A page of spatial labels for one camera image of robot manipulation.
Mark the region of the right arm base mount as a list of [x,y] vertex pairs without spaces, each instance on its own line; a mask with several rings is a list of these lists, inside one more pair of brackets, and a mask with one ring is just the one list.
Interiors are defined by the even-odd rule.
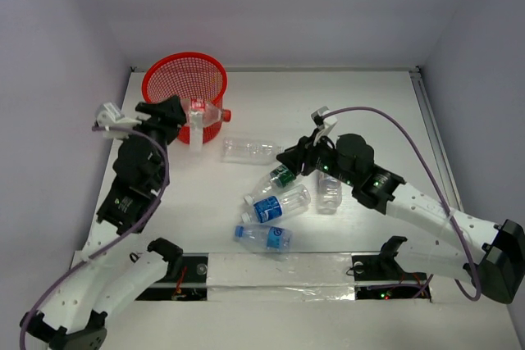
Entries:
[[392,236],[379,252],[352,256],[345,274],[356,283],[357,300],[431,300],[431,292],[427,288],[428,275],[403,270],[395,260],[399,248],[407,241],[406,237]]

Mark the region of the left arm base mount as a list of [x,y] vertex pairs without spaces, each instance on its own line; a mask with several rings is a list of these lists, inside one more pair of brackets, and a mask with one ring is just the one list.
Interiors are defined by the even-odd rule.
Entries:
[[207,254],[184,255],[164,277],[149,285],[136,301],[206,301],[207,275]]

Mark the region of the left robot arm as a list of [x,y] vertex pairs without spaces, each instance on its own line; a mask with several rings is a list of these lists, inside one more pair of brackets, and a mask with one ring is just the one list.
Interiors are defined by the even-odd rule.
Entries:
[[22,318],[20,348],[31,335],[49,349],[98,349],[112,318],[151,284],[180,274],[183,251],[163,238],[153,240],[136,262],[126,265],[169,185],[167,148],[187,121],[178,96],[140,102],[135,110],[144,118],[127,117],[112,102],[97,111],[92,130],[121,143],[113,164],[116,177],[95,214],[78,263]]

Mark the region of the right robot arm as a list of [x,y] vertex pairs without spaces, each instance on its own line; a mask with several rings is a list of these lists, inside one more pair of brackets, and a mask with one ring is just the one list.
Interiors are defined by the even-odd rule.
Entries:
[[480,284],[483,296],[510,304],[524,279],[524,229],[512,221],[501,224],[461,211],[447,211],[401,176],[378,166],[374,150],[358,134],[343,134],[335,143],[302,137],[278,154],[277,160],[296,175],[319,170],[352,189],[362,206],[403,220],[431,235],[418,247],[405,235],[383,244],[377,267],[388,278],[419,271]]

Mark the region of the red label small bottle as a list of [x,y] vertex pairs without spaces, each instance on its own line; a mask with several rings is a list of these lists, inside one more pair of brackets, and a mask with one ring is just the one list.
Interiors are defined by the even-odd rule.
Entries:
[[180,104],[184,110],[187,125],[194,124],[197,118],[202,120],[202,127],[209,127],[217,122],[231,121],[230,110],[219,108],[203,99],[182,98]]

